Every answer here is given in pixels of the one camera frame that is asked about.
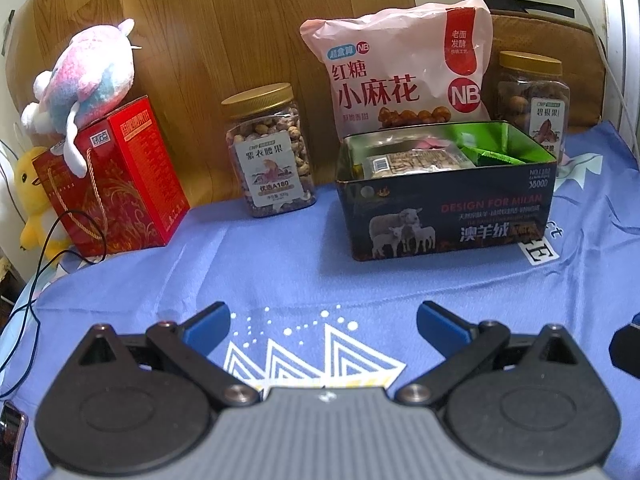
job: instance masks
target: plush toy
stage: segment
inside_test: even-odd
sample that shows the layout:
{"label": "plush toy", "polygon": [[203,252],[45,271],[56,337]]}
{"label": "plush toy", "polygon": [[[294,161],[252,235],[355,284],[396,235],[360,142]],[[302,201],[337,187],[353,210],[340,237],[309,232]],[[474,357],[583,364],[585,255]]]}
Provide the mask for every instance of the plush toy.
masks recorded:
{"label": "plush toy", "polygon": [[[27,215],[27,223],[20,234],[20,247],[25,250],[42,247],[53,223],[58,218],[33,167],[32,160],[47,149],[31,148],[18,159],[14,168],[14,186]],[[45,256],[52,260],[60,251],[68,248],[71,240],[63,225],[58,222],[45,248]]]}
{"label": "plush toy", "polygon": [[133,83],[128,35],[133,20],[117,27],[97,25],[76,34],[52,72],[33,84],[37,103],[22,113],[27,133],[66,137],[65,162],[75,176],[86,175],[86,161],[74,144],[79,129],[114,110]]}

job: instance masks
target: blue tablecloth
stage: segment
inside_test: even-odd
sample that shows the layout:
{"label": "blue tablecloth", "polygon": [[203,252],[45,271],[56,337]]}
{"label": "blue tablecloth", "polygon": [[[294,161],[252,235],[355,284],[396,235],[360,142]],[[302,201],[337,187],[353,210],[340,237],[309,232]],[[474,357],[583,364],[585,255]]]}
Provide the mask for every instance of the blue tablecloth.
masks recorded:
{"label": "blue tablecloth", "polygon": [[[93,323],[143,332],[216,300],[230,306],[233,319],[210,359],[265,393],[281,384],[380,384],[392,393],[441,360],[415,329],[418,305],[431,299],[515,332],[564,324],[622,413],[607,472],[640,479],[640,381],[613,368],[607,352],[615,330],[640,310],[638,167],[608,123],[571,136],[566,150],[572,160],[556,181],[547,249],[512,245],[356,262],[331,186],[319,190],[313,207],[274,218],[250,219],[242,202],[194,209],[167,247],[119,255],[44,290],[36,303],[37,358],[14,403],[34,417]],[[2,391],[22,375],[33,332],[31,325]],[[35,480],[48,470],[31,424],[19,477]]]}

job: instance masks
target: white cable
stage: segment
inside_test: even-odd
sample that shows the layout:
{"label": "white cable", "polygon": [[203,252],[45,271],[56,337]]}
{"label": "white cable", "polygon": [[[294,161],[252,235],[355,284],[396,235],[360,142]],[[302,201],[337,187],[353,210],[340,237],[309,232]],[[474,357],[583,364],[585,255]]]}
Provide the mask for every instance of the white cable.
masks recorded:
{"label": "white cable", "polygon": [[638,125],[637,124],[633,124],[633,121],[631,120],[631,114],[629,113],[628,108],[626,107],[626,101],[625,101],[625,97],[622,93],[622,90],[620,89],[620,85],[618,85],[618,82],[616,81],[615,76],[613,75],[613,70],[611,69],[611,66],[609,65],[609,62],[607,61],[607,56],[604,53],[604,49],[602,47],[602,43],[600,42],[600,37],[598,36],[598,32],[595,28],[595,26],[593,25],[593,20],[591,19],[591,16],[589,15],[589,13],[587,12],[587,9],[584,7],[584,3],[582,2],[582,0],[576,0],[578,2],[578,5],[580,6],[580,10],[582,11],[582,13],[584,14],[584,17],[587,19],[587,23],[589,24],[589,28],[591,29],[591,33],[593,34],[593,37],[596,41],[596,46],[598,47],[598,53],[600,54],[600,59],[602,60],[605,70],[607,71],[607,74],[609,75],[609,77],[611,78],[611,82],[613,83],[614,88],[616,89],[616,93],[618,94],[618,97],[620,98],[620,104],[622,104],[622,109],[624,111],[624,115],[626,117],[627,122],[629,123],[629,127],[631,128],[631,133],[632,133],[632,142],[633,142],[633,146],[632,146],[632,151],[633,154],[636,158],[636,160],[638,160],[640,158],[640,152],[638,150]]}

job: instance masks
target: sheep image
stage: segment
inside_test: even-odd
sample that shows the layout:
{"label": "sheep image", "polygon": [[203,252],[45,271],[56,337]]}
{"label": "sheep image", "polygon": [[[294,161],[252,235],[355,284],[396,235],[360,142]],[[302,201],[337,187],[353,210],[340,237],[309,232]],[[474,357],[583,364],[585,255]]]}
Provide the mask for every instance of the sheep image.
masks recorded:
{"label": "sheep image", "polygon": [[391,227],[402,227],[405,225],[415,225],[420,227],[420,218],[418,218],[418,213],[420,211],[422,211],[422,208],[403,209],[399,213],[374,216],[369,221],[369,238],[373,241],[373,238],[378,235],[388,234],[389,228]]}
{"label": "sheep image", "polygon": [[418,254],[420,244],[424,247],[424,252],[436,247],[436,231],[433,227],[413,227],[415,236],[415,253]]}
{"label": "sheep image", "polygon": [[411,224],[411,225],[403,225],[402,226],[402,234],[400,236],[400,241],[402,242],[402,252],[407,254],[410,250],[411,240],[416,241],[414,230],[419,229],[420,224]]}
{"label": "sheep image", "polygon": [[402,227],[390,227],[389,233],[379,234],[373,237],[373,257],[378,255],[381,258],[385,257],[385,251],[383,248],[385,245],[390,245],[394,251],[394,258],[398,256],[398,244],[400,243],[400,237],[402,236]]}

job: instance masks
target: jar label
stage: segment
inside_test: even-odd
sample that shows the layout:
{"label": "jar label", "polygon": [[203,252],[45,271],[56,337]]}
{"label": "jar label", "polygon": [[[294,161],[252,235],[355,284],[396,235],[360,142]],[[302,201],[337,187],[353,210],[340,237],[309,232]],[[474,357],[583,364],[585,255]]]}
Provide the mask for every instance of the jar label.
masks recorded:
{"label": "jar label", "polygon": [[560,155],[560,142],[564,133],[564,101],[535,97],[531,100],[529,137],[541,144],[556,158]]}
{"label": "jar label", "polygon": [[305,192],[288,132],[238,142],[234,146],[256,207],[302,198]]}

